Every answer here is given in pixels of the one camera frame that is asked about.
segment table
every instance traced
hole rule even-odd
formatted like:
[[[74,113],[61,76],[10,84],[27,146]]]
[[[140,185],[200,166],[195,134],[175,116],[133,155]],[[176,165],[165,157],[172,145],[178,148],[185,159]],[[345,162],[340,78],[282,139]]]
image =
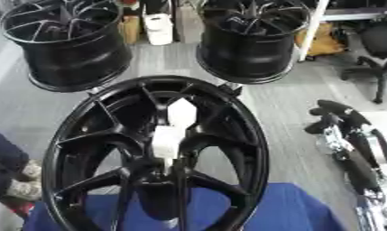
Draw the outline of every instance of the table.
[[[89,196],[87,213],[100,227],[110,227],[117,202],[116,195]],[[208,189],[193,189],[189,203],[189,231],[203,231],[222,215],[229,201]],[[179,231],[147,217],[134,197],[124,217],[127,231]],[[26,222],[23,231],[62,231],[51,220],[42,203]],[[345,231],[330,209],[291,183],[270,183],[244,231]]]
[[[321,22],[375,19],[387,12],[385,7],[327,9],[328,4],[329,0],[319,0],[317,8],[312,12],[307,36],[299,50],[299,61],[304,61],[307,58],[307,53]]]

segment office chair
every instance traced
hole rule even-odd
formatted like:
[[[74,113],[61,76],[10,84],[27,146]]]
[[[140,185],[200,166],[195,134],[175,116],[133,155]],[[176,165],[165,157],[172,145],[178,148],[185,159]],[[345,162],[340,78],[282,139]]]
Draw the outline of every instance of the office chair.
[[[384,91],[387,87],[387,21],[380,22],[366,29],[361,34],[362,44],[367,52],[375,58],[386,60],[383,65],[380,65],[371,58],[360,56],[357,59],[357,65],[367,64],[369,68],[351,68],[345,69],[341,75],[342,80],[348,80],[357,73],[368,73],[378,78],[378,90],[374,103],[381,104]]]

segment rim lip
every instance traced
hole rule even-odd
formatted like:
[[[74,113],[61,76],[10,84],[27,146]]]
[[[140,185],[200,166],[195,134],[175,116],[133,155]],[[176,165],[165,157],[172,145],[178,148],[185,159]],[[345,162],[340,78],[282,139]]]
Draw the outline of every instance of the rim lip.
[[[224,98],[228,98],[231,102],[231,105],[238,109],[238,112],[241,115],[245,116],[245,120],[250,123],[253,127],[254,134],[256,135],[257,145],[258,145],[258,158],[256,165],[259,168],[253,170],[253,175],[259,179],[254,180],[257,182],[257,185],[254,185],[253,188],[257,189],[257,191],[252,195],[250,200],[247,203],[247,206],[242,209],[242,212],[237,216],[237,218],[231,221],[231,225],[226,231],[235,231],[241,228],[247,221],[247,219],[253,214],[253,211],[258,206],[260,198],[263,196],[263,193],[267,186],[267,180],[269,177],[269,149],[266,142],[265,135],[263,130],[261,129],[258,121],[253,116],[253,114],[249,111],[249,109],[237,98],[228,95],[227,93],[220,90],[217,86],[212,85],[206,81],[181,77],[181,76],[173,76],[173,75],[161,75],[161,76],[150,76],[144,78],[130,79],[113,86],[110,86],[102,91],[98,92],[94,97],[88,97],[84,101],[82,101],[78,106],[67,116],[63,123],[61,123],[59,129],[56,134],[51,139],[51,143],[49,144],[49,148],[47,149],[43,164],[42,164],[42,173],[41,173],[41,184],[42,184],[42,198],[45,204],[47,205],[47,210],[53,219],[66,231],[79,231],[77,230],[60,212],[59,206],[57,205],[53,191],[55,185],[55,174],[56,174],[56,162],[59,157],[59,153],[57,152],[57,143],[62,134],[65,134],[68,131],[69,126],[74,125],[76,123],[77,118],[83,115],[90,105],[94,102],[95,98],[102,98],[105,96],[112,96],[119,92],[119,88],[124,85],[132,85],[138,84],[139,82],[144,82],[146,80],[150,81],[152,79],[161,79],[162,81],[166,81],[166,79],[170,80],[178,80],[184,79],[185,81],[195,82],[201,86],[204,86],[205,89],[212,89],[216,92],[216,95],[219,95]]]
[[[223,79],[223,80],[226,80],[229,82],[233,82],[233,83],[255,85],[255,84],[271,83],[271,82],[283,79],[284,77],[287,76],[287,74],[289,74],[289,72],[291,72],[292,68],[294,67],[294,62],[295,62],[295,59],[293,59],[291,57],[289,64],[287,65],[287,67],[284,70],[282,70],[274,75],[267,76],[264,78],[259,77],[259,75],[232,76],[232,75],[225,74],[225,73],[223,73],[223,71],[220,71],[218,69],[214,69],[214,68],[210,67],[209,65],[207,65],[207,63],[205,62],[205,59],[203,58],[202,53],[200,51],[201,50],[200,46],[201,45],[198,45],[196,48],[196,60],[198,62],[198,65],[200,65],[200,67],[202,69],[204,69],[205,71],[207,71],[209,74],[211,74],[217,78],[220,78],[220,79]]]
[[[116,1],[113,1],[113,0],[107,0],[107,2],[110,2],[110,3],[112,3],[112,4],[114,4],[116,6],[117,17],[112,22],[108,23],[107,25],[105,25],[104,27],[100,28],[99,30],[97,30],[95,32],[88,33],[88,34],[85,34],[85,35],[82,35],[82,36],[79,36],[77,38],[73,38],[73,39],[70,39],[70,40],[35,42],[35,41],[27,41],[27,40],[19,39],[19,38],[14,37],[13,35],[9,34],[7,32],[7,29],[6,29],[6,24],[5,24],[6,20],[9,19],[9,16],[11,15],[11,13],[14,10],[17,10],[20,7],[23,7],[24,5],[28,5],[30,3],[24,3],[24,4],[17,5],[12,10],[10,10],[10,11],[6,12],[5,14],[3,14],[2,17],[0,18],[0,30],[3,33],[5,38],[7,38],[9,40],[12,40],[12,41],[15,41],[15,42],[23,43],[23,44],[62,44],[62,43],[66,43],[66,42],[77,42],[77,41],[81,41],[82,42],[82,40],[92,39],[92,38],[89,38],[89,37],[93,37],[94,35],[97,35],[99,33],[104,33],[105,30],[107,30],[108,28],[110,28],[114,24],[117,24],[118,22],[120,22],[120,19],[121,19],[122,14],[123,14],[123,7],[121,7]]]
[[[48,90],[51,92],[60,92],[60,93],[71,93],[71,92],[79,92],[84,90],[89,90],[91,88],[96,88],[105,85],[106,83],[116,79],[119,77],[121,73],[123,73],[126,69],[130,67],[130,61],[133,57],[128,58],[128,61],[124,63],[122,67],[111,73],[110,75],[106,75],[101,79],[97,79],[95,81],[72,85],[72,86],[54,86],[51,84],[40,82],[37,78],[35,78],[31,73],[28,74],[28,79],[30,82],[36,86],[37,88]]]
[[[302,11],[305,14],[305,19],[304,19],[304,22],[302,23],[302,25],[297,27],[295,30],[292,30],[291,32],[272,34],[272,35],[242,34],[239,32],[231,32],[229,30],[226,30],[226,29],[222,28],[221,26],[219,26],[217,23],[215,23],[213,20],[208,20],[208,19],[206,19],[206,17],[204,17],[204,15],[202,14],[204,12],[204,10],[202,10],[204,5],[199,8],[198,14],[199,14],[199,16],[200,16],[200,18],[205,26],[217,28],[218,30],[220,30],[222,32],[227,32],[227,33],[233,34],[235,36],[242,36],[244,38],[269,38],[269,39],[271,39],[271,38],[280,38],[280,37],[290,36],[292,34],[295,34],[299,31],[303,30],[304,28],[306,28],[309,25],[309,21],[311,18],[311,12],[305,4],[303,4],[302,2],[299,2],[299,4],[303,8]]]

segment white bucket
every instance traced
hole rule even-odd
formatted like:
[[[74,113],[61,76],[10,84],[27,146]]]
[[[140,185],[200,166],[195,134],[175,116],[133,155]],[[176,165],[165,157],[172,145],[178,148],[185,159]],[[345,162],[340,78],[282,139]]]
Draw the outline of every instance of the white bucket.
[[[143,18],[150,44],[166,45],[172,43],[173,24],[168,14],[150,14]]]

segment chair wheel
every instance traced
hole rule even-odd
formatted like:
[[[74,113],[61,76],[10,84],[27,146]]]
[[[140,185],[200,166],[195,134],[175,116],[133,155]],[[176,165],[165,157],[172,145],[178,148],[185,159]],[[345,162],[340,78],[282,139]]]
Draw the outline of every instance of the chair wheel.
[[[305,60],[307,60],[307,61],[316,61],[317,60],[317,56],[307,56],[306,58],[305,58]]]
[[[343,81],[347,81],[350,79],[349,77],[349,73],[346,73],[345,71],[340,75],[340,79],[342,79]]]
[[[364,61],[362,59],[357,59],[357,62],[355,63],[355,65],[357,66],[362,66],[364,64]]]
[[[375,98],[375,99],[373,100],[373,102],[374,102],[375,104],[377,104],[377,105],[380,105],[380,104],[382,104],[382,98]]]

